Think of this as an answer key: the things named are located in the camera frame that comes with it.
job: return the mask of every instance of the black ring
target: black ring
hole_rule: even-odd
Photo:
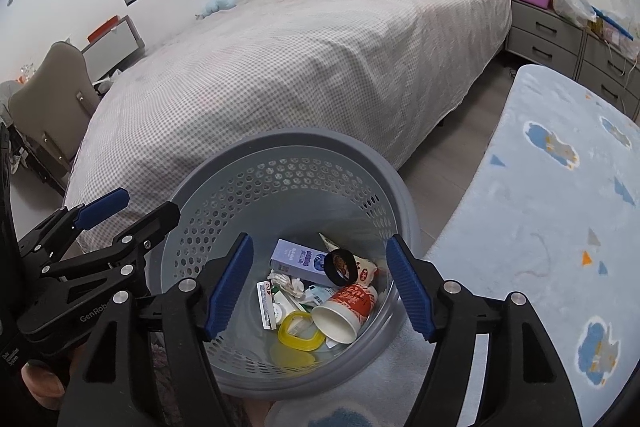
[[[334,257],[339,257],[346,264],[347,272],[349,273],[348,279],[345,279],[342,274],[338,272],[338,269],[335,267]],[[356,258],[353,256],[353,253],[344,248],[337,248],[325,255],[322,268],[326,276],[329,277],[329,280],[337,286],[348,286],[358,280],[358,264],[356,263]]]

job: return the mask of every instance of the bed sheet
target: bed sheet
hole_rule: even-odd
[[[89,124],[65,204],[117,187],[130,203],[83,232],[83,250],[110,244],[208,156],[258,132],[328,128],[398,168],[510,26],[511,0],[254,0],[196,22],[124,71]]]

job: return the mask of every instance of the blue gripper pad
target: blue gripper pad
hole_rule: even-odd
[[[204,329],[211,340],[226,330],[253,263],[254,242],[247,235],[232,254],[231,261],[209,298],[209,314]]]
[[[411,255],[411,253],[405,254],[395,237],[387,241],[386,264],[391,272],[391,277],[394,278],[402,304],[404,304],[414,330],[421,333],[428,341],[435,331],[431,316],[431,298],[412,267],[412,261],[413,263],[421,263],[421,261],[410,260],[407,255]]]
[[[123,208],[127,208],[128,204],[129,193],[124,188],[116,188],[82,207],[74,221],[74,226],[78,230],[91,230],[95,225],[99,225]]]

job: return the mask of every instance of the drawer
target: drawer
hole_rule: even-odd
[[[552,42],[574,55],[580,52],[582,30],[558,17],[519,2],[511,3],[511,12],[511,24],[516,28]]]
[[[609,52],[609,46],[591,35],[587,38],[584,60],[596,66],[600,71],[608,74],[617,83],[622,84],[622,86],[628,81],[626,89],[631,91],[636,98],[640,98],[640,71],[634,68],[631,77],[628,75],[629,70],[631,70],[634,65],[631,60],[627,59],[625,64],[625,57],[613,48],[611,48]]]
[[[92,82],[100,80],[138,48],[136,38],[126,21],[114,26],[82,52]]]
[[[625,91],[624,87],[612,80],[608,74],[602,73],[602,71],[591,66],[588,62],[584,62],[580,77],[578,77],[578,83],[602,97],[621,112],[624,112],[629,118],[634,117],[638,107],[638,99],[630,92]]]
[[[545,39],[512,27],[507,50],[556,70],[564,76],[574,77],[578,57]]]

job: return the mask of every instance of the gray wooden floor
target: gray wooden floor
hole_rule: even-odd
[[[508,55],[491,61],[462,104],[420,144],[399,170],[431,248],[476,173],[513,84]]]

